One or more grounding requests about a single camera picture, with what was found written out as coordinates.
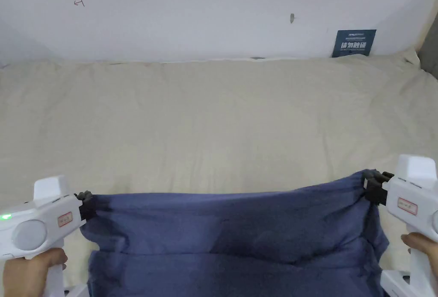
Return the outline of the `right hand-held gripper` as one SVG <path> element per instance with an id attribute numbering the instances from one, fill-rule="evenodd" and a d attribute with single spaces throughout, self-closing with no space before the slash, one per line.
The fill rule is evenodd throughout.
<path id="1" fill-rule="evenodd" d="M 375 169 L 362 173 L 365 198 L 418 232 L 438 241 L 438 180 L 434 159 L 400 155 L 395 173 Z M 390 297 L 436 297 L 437 280 L 428 258 L 420 251 L 410 254 L 409 272 L 384 270 L 381 286 Z"/>

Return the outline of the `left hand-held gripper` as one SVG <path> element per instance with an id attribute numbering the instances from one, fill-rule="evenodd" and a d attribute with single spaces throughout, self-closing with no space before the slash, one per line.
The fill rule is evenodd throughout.
<path id="1" fill-rule="evenodd" d="M 0 259 L 32 259 L 53 248 L 96 216 L 90 191 L 72 193 L 64 176 L 43 178 L 33 186 L 33 199 L 0 212 Z M 62 266 L 49 269 L 43 297 L 86 297 L 86 284 L 67 287 Z"/>

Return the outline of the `person's right hand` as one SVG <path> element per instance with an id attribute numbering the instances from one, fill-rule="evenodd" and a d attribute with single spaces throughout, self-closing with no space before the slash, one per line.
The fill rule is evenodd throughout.
<path id="1" fill-rule="evenodd" d="M 438 243 L 416 232 L 401 235 L 402 242 L 410 249 L 424 253 L 430 262 L 438 259 Z"/>

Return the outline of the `person's left hand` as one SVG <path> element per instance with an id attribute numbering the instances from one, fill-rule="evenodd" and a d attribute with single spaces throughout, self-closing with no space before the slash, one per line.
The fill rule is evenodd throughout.
<path id="1" fill-rule="evenodd" d="M 42 297 L 48 271 L 53 266 L 62 266 L 68 257 L 62 248 L 53 248 L 32 259 L 16 258 L 6 261 L 3 270 L 5 297 Z"/>

